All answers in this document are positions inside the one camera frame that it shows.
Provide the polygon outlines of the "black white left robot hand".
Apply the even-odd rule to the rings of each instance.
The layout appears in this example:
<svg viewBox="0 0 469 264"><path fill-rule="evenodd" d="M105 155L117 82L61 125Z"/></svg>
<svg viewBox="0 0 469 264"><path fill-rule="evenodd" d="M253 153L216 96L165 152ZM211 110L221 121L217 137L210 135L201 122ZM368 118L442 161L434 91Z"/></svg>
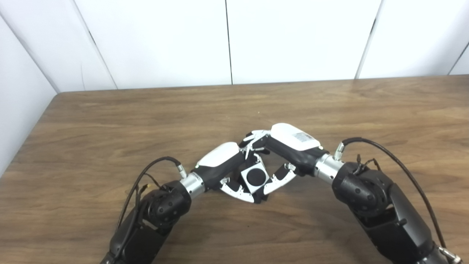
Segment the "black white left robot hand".
<svg viewBox="0 0 469 264"><path fill-rule="evenodd" d="M201 179L204 192L221 190L229 196L244 202L260 204L263 194L249 187L262 187L267 173L258 154L245 157L235 142L226 142L198 161L191 171Z"/></svg>

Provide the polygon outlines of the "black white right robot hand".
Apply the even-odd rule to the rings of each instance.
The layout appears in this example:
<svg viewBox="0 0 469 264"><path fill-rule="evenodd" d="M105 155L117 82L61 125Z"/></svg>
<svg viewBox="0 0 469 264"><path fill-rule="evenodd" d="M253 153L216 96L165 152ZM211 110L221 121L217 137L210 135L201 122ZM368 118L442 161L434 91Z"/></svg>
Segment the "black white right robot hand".
<svg viewBox="0 0 469 264"><path fill-rule="evenodd" d="M258 195L268 195L296 176L309 175L328 182L337 172L336 162L318 140L284 122L273 125L270 130L251 131L239 147L246 156L269 151L287 161L256 191Z"/></svg>

